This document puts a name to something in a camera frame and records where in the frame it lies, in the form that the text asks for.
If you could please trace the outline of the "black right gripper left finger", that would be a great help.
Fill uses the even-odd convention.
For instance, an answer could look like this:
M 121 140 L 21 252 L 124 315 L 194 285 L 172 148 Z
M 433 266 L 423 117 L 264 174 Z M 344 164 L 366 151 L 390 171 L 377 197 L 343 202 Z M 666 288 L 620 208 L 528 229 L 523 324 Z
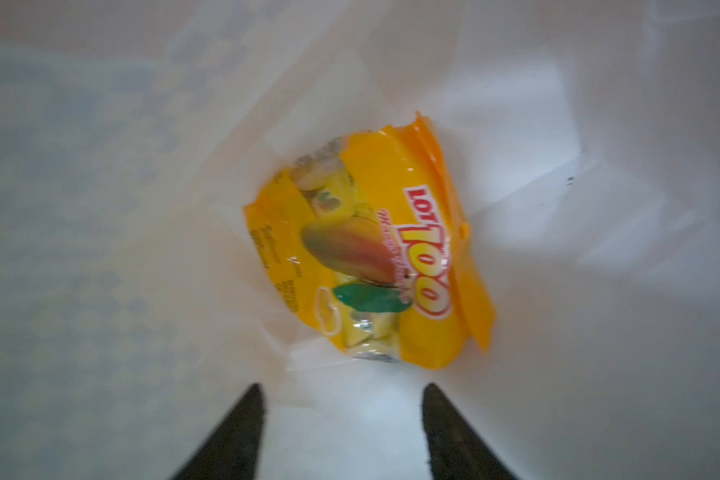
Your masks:
M 254 480 L 265 420 L 264 390 L 253 383 L 172 479 Z

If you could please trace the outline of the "checkered paper bag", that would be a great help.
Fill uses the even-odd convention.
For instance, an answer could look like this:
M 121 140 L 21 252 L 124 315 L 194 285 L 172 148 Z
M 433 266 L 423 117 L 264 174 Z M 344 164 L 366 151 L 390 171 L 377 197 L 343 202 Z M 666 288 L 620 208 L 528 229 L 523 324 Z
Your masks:
M 441 371 L 293 317 L 242 209 L 433 120 L 498 318 Z M 720 1 L 0 1 L 0 479 L 426 479 L 437 383 L 523 479 L 720 479 Z

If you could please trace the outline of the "yellow mango candy bag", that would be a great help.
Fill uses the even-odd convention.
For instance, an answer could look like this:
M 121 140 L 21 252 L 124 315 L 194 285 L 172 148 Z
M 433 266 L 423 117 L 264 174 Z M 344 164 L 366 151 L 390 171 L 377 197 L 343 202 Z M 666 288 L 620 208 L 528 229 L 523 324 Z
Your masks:
M 342 353 L 440 369 L 490 345 L 496 311 L 426 116 L 327 142 L 243 214 L 287 308 Z

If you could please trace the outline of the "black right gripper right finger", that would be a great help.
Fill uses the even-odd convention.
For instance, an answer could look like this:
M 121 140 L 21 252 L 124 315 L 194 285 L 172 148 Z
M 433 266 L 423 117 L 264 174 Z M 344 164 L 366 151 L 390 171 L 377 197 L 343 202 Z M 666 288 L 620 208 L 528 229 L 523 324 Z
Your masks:
M 423 390 L 422 423 L 435 480 L 516 480 L 443 390 Z

